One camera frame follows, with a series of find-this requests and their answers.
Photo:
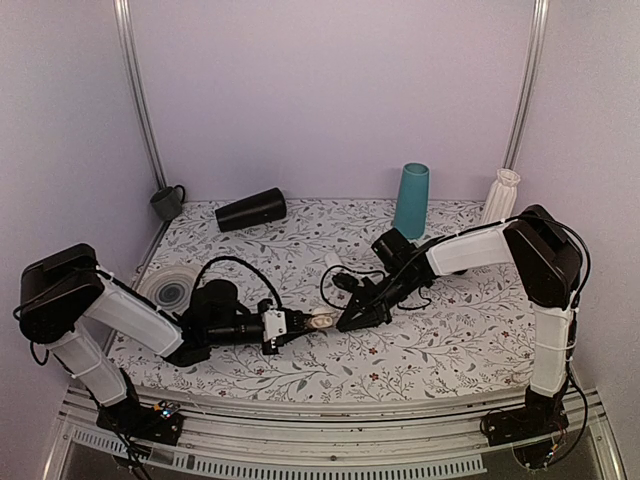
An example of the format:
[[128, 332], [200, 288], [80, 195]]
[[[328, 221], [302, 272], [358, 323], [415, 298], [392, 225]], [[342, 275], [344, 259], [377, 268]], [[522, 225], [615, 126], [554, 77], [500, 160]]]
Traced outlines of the cream earbud charging case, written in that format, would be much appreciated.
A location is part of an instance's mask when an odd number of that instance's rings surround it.
[[307, 326], [311, 329], [322, 330], [332, 328], [336, 320], [336, 312], [331, 309], [317, 308], [312, 311]]

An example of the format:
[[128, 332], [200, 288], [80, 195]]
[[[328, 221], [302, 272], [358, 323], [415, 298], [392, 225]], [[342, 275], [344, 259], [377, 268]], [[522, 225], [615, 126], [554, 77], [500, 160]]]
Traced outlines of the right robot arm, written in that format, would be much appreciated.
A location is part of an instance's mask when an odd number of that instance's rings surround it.
[[458, 396], [523, 386], [539, 398], [518, 412], [521, 432], [537, 436], [554, 422], [547, 398], [568, 381], [589, 270], [573, 233], [533, 205], [423, 244], [391, 229], [372, 249], [382, 279], [333, 278], [350, 295], [337, 327], [355, 332], [399, 317], [408, 331], [398, 367], [373, 373], [359, 395]]

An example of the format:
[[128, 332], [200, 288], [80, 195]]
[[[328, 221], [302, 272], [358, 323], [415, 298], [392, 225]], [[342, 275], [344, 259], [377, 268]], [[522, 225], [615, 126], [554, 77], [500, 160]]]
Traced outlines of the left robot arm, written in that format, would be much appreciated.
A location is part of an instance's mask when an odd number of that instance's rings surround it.
[[209, 359], [218, 346], [258, 344], [265, 355], [330, 326], [323, 315], [287, 309], [277, 293], [255, 312], [238, 300], [228, 280], [196, 279], [188, 308], [168, 314], [102, 269], [94, 249], [80, 243], [27, 266], [20, 278], [14, 317], [22, 334], [44, 346], [97, 398], [128, 434], [148, 426], [148, 412], [129, 397], [124, 374], [105, 356], [81, 323], [98, 321], [145, 346], [176, 367]]

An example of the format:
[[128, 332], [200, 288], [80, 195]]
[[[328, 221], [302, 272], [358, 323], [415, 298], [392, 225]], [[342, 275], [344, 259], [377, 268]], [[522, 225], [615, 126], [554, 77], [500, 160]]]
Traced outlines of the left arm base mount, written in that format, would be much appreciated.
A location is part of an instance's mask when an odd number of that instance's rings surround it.
[[135, 391], [128, 391], [125, 399], [114, 405], [100, 405], [96, 421], [99, 428], [123, 437], [170, 446], [178, 444], [183, 424], [179, 404], [162, 400], [144, 406]]

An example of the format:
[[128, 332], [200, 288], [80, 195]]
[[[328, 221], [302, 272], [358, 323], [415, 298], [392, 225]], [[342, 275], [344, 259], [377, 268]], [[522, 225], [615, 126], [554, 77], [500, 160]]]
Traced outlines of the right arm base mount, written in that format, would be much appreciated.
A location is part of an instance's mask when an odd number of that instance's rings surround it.
[[569, 421], [561, 400], [526, 391], [523, 406], [496, 409], [480, 420], [480, 431], [490, 446], [536, 438], [565, 430]]

